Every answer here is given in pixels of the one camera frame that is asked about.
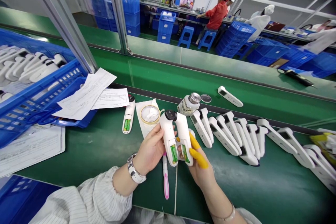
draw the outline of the pink toothbrush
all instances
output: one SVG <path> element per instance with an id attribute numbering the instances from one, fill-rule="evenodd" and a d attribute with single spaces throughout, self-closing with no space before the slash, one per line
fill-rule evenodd
<path id="1" fill-rule="evenodd" d="M 168 183 L 168 166 L 167 166 L 167 153 L 164 152 L 162 157 L 163 163 L 163 189 L 164 189 L 164 197 L 169 199 L 169 183 Z"/>

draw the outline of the screwdriver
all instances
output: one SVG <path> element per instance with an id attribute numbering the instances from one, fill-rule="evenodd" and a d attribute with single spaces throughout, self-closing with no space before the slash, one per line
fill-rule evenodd
<path id="1" fill-rule="evenodd" d="M 286 74 L 288 77 L 291 77 L 292 79 L 297 80 L 298 82 L 300 82 L 302 85 L 304 86 L 312 86 L 314 88 L 316 88 L 314 86 L 314 83 L 311 82 L 310 80 L 307 80 L 305 77 L 299 75 L 298 73 L 294 72 L 293 70 L 283 70 L 284 74 Z"/>

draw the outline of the scissors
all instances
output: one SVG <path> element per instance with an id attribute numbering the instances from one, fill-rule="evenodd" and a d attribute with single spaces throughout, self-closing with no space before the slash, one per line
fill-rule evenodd
<path id="1" fill-rule="evenodd" d="M 40 125 L 46 125 L 49 123 L 52 123 L 56 120 L 59 120 L 60 117 L 52 116 L 52 114 L 56 113 L 57 111 L 61 110 L 62 108 L 60 106 L 57 106 L 56 108 L 49 108 L 46 110 L 41 110 L 39 112 L 36 112 L 34 114 L 31 114 L 28 116 L 25 121 L 30 124 L 40 124 Z"/>

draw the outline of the hand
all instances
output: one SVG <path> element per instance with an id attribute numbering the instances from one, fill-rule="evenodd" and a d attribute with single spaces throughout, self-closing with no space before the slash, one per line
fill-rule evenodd
<path id="1" fill-rule="evenodd" d="M 163 143 L 164 130 L 161 125 L 156 125 L 143 140 L 138 154 L 133 159 L 134 168 L 141 174 L 146 175 L 153 170 L 166 151 Z"/>
<path id="2" fill-rule="evenodd" d="M 189 148 L 189 152 L 195 160 L 193 166 L 188 167 L 196 184 L 204 192 L 213 188 L 217 182 L 212 166 L 204 151 L 190 132 L 189 135 L 192 146 L 192 148 Z"/>

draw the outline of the worker in red shirt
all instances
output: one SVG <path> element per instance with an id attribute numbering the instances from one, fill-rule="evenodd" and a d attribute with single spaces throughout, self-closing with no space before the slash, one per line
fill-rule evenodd
<path id="1" fill-rule="evenodd" d="M 203 31 L 201 31 L 201 33 L 198 36 L 196 45 L 198 46 L 198 43 L 200 42 L 201 38 L 204 36 L 205 32 L 208 30 L 210 32 L 217 32 L 217 30 L 219 29 L 219 27 L 222 24 L 222 20 L 223 18 L 226 17 L 226 15 L 228 14 L 228 7 L 226 5 L 226 2 L 228 0 L 218 0 L 217 5 L 212 9 L 212 10 L 208 10 L 207 12 L 198 15 L 196 18 L 201 18 L 204 16 L 208 16 L 210 17 L 210 21 L 209 23 L 206 25 L 206 27 L 204 28 Z"/>

